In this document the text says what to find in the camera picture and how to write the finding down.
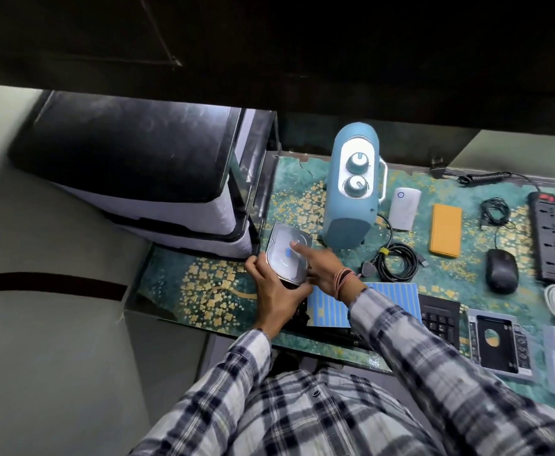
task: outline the finger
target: finger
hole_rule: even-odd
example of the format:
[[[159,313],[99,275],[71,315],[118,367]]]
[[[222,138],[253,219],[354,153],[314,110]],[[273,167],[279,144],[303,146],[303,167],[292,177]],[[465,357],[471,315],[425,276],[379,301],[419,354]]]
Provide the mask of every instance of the finger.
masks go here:
[[[297,304],[299,304],[304,298],[306,298],[313,292],[313,285],[311,283],[305,282],[297,289],[292,290],[292,292],[296,298]]]
[[[263,276],[260,275],[260,273],[256,269],[256,266],[254,265],[257,260],[257,257],[252,255],[248,259],[246,259],[246,263],[243,264],[243,266],[246,269],[246,272],[249,273],[255,281],[259,282],[260,280],[263,280]]]
[[[302,243],[299,243],[297,241],[291,241],[290,248],[292,248],[298,254],[301,254],[306,258],[310,258],[312,256],[313,250],[309,248],[309,246],[305,246]]]
[[[264,251],[261,251],[258,254],[258,259],[254,263],[256,269],[259,271],[260,275],[262,275],[267,280],[279,280],[279,277],[275,273],[275,271],[269,265],[267,261],[267,254]]]

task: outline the green patterned desk mat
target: green patterned desk mat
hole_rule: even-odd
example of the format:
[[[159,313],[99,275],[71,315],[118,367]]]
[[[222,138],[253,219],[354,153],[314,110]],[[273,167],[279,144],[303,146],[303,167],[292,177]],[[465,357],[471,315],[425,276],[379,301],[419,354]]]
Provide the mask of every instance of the green patterned desk mat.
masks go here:
[[[328,162],[310,159],[299,166],[298,159],[282,157],[275,174],[268,220],[263,231],[263,246],[275,221],[285,222],[307,231],[317,242],[317,233],[324,217],[324,179]],[[542,351],[542,326],[550,323],[550,314],[543,301],[542,286],[534,279],[533,259],[528,236],[526,197],[533,187],[514,183],[462,188],[453,179],[433,179],[425,173],[407,174],[390,171],[388,199],[379,211],[388,214],[390,194],[396,187],[421,190],[414,231],[395,234],[395,239],[415,247],[424,254],[429,267],[420,268],[414,278],[419,292],[444,299],[457,300],[466,307],[516,315],[534,336],[538,383],[526,385],[506,381],[512,389],[537,401],[555,406],[555,396],[547,389],[545,360]],[[547,188],[555,193],[555,188]],[[513,295],[502,296],[487,290],[484,282],[484,254],[493,246],[494,229],[479,230],[479,203],[500,196],[512,209],[511,221],[516,229],[501,229],[499,247],[516,256],[520,286]],[[457,259],[433,256],[427,251],[431,229],[432,205],[443,203],[464,210],[462,252]],[[364,260],[374,257],[387,238],[386,230],[377,221],[368,233],[365,244],[355,250],[338,253],[345,265],[358,268]],[[243,265],[225,260],[195,258],[160,247],[154,247],[141,281],[127,308],[174,320],[184,325],[238,336],[254,322],[254,282]],[[468,329],[462,317],[461,352],[469,356]],[[274,344],[307,354],[344,360],[376,370],[388,370],[377,354],[336,347],[303,337],[281,333]]]

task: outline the person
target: person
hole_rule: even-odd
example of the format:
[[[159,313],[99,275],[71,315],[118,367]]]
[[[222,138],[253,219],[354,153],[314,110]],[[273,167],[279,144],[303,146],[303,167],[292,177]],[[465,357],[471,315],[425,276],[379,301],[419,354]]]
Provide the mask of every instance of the person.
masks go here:
[[[308,283],[285,288],[264,253],[246,261],[257,320],[138,444],[135,455],[443,454],[387,391],[334,368],[266,377],[271,339],[312,292],[349,307],[350,323],[387,362],[449,455],[555,455],[555,410],[518,395],[349,275],[328,249],[292,243]],[[340,288],[335,276],[347,274]]]

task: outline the black keyboard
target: black keyboard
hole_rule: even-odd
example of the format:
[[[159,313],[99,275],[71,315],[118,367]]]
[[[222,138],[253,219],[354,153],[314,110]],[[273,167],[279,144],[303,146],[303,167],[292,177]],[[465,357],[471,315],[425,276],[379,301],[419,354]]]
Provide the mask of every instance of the black keyboard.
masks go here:
[[[425,327],[446,339],[459,350],[459,307],[461,304],[447,299],[419,294],[421,320]]]

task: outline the black mouse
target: black mouse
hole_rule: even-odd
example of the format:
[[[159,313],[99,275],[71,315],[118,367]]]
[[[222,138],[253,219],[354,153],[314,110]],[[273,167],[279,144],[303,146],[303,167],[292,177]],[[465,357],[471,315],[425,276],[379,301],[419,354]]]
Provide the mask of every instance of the black mouse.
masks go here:
[[[512,253],[497,248],[486,252],[486,284],[495,293],[511,294],[516,291],[518,266]]]

